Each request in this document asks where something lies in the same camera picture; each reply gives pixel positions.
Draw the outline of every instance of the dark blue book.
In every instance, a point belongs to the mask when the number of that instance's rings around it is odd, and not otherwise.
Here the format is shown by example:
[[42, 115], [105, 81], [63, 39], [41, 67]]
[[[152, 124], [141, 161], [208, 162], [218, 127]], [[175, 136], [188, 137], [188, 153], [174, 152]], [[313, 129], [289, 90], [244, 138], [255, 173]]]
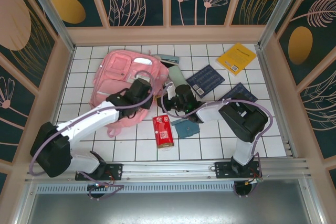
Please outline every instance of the dark blue book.
[[258, 98], [256, 98], [250, 91], [248, 91], [242, 83], [238, 83], [234, 86], [233, 89], [231, 89], [229, 92], [227, 92], [224, 96], [222, 96], [219, 101], [222, 99], [229, 99], [231, 97], [234, 97], [236, 94], [241, 93], [243, 94], [248, 101], [256, 102]]
[[215, 87], [220, 85], [225, 79], [210, 65], [201, 69], [193, 76], [186, 79], [190, 87], [195, 90], [196, 94], [203, 98]]

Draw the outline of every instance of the white tile floor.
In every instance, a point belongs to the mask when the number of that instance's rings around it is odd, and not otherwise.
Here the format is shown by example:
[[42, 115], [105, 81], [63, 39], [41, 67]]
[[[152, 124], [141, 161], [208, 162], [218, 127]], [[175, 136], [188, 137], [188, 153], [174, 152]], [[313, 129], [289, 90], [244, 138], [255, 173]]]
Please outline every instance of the white tile floor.
[[[92, 82], [95, 71], [106, 54], [116, 49], [132, 50], [143, 54], [150, 52], [179, 56], [179, 67], [185, 78], [210, 64], [224, 77], [225, 81], [201, 99], [202, 101], [215, 101], [241, 82], [259, 99], [258, 103], [269, 109], [274, 116], [258, 59], [251, 62], [236, 77], [216, 63], [216, 58], [231, 46], [232, 44], [78, 47], [57, 121], [68, 121], [90, 110], [88, 102], [93, 91]], [[245, 46], [255, 51], [254, 45]], [[175, 146], [166, 151], [158, 150], [152, 117], [161, 114], [163, 114], [162, 110], [153, 106], [140, 124], [123, 129], [117, 137], [108, 137], [107, 130], [103, 127], [86, 136], [79, 145], [81, 148], [94, 150], [108, 162], [218, 159], [230, 158], [233, 155], [236, 138], [225, 121], [200, 124], [200, 134], [185, 139], [179, 139], [175, 128], [172, 127]], [[261, 157], [286, 156], [276, 119], [272, 128], [260, 139], [256, 150]]]

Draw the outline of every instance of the red box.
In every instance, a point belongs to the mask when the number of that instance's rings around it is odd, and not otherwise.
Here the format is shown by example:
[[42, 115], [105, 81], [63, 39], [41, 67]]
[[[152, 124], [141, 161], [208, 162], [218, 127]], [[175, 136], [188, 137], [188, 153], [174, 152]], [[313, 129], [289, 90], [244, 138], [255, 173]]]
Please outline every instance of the red box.
[[154, 133], [158, 148], [174, 146], [172, 127], [170, 126], [169, 117], [160, 115], [153, 118]]

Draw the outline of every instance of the pink backpack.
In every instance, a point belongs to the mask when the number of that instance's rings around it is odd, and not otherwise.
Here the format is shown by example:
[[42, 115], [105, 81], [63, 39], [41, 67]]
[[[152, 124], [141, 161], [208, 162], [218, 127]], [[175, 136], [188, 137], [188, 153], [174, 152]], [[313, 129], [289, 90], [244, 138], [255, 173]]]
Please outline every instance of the pink backpack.
[[[139, 70], [145, 70], [154, 77], [154, 95], [158, 94], [169, 73], [168, 68], [162, 65], [158, 59], [126, 50], [116, 50], [106, 55], [93, 80], [91, 107], [98, 106], [109, 95], [129, 88]], [[144, 75], [143, 78], [149, 81], [149, 77]], [[136, 125], [146, 117], [147, 113], [148, 110], [141, 109], [131, 119], [123, 118], [106, 125], [108, 135], [114, 137], [121, 132], [121, 128]]]

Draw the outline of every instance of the yellow book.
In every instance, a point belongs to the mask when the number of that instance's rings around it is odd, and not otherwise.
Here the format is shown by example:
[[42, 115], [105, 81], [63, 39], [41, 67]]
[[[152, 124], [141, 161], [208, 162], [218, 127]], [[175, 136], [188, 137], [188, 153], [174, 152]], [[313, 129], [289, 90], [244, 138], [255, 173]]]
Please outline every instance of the yellow book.
[[257, 55], [237, 43], [217, 59], [217, 62], [235, 76], [253, 61]]

